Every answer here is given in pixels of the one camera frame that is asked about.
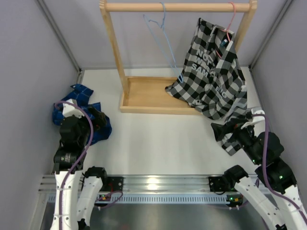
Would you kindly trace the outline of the blue plaid shirt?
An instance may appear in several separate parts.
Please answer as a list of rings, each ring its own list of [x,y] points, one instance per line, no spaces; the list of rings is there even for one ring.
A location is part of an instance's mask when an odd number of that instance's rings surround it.
[[[94,91],[82,84],[71,85],[71,88],[72,91],[61,100],[62,101],[67,101],[69,99],[75,100],[77,105],[81,109],[83,109],[90,117],[94,127],[94,135],[91,145],[94,145],[99,141],[108,139],[112,132],[110,118],[101,111],[100,102],[89,104],[89,99],[94,93]],[[100,115],[102,115],[105,118],[106,124],[104,126],[98,123],[97,120],[98,113],[100,113]]]

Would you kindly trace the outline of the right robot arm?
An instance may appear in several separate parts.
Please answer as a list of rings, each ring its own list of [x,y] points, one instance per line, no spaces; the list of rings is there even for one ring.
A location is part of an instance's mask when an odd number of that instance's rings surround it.
[[[256,182],[239,165],[222,175],[224,191],[237,191],[259,213],[270,230],[305,230],[307,212],[302,204],[297,180],[289,165],[280,157],[284,147],[266,127],[258,136],[254,126],[244,126],[235,119],[224,125],[211,123],[214,137],[220,141],[227,134],[237,141],[252,163],[257,166]]]

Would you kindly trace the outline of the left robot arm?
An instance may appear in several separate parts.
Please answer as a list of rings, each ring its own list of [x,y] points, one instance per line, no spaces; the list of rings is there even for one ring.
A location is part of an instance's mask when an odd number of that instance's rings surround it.
[[[92,131],[107,125],[106,115],[89,107],[92,123],[79,111],[68,111],[60,125],[59,148],[54,156],[56,206],[53,230],[88,230],[99,191],[108,187],[105,168],[91,167],[83,172],[83,161]]]

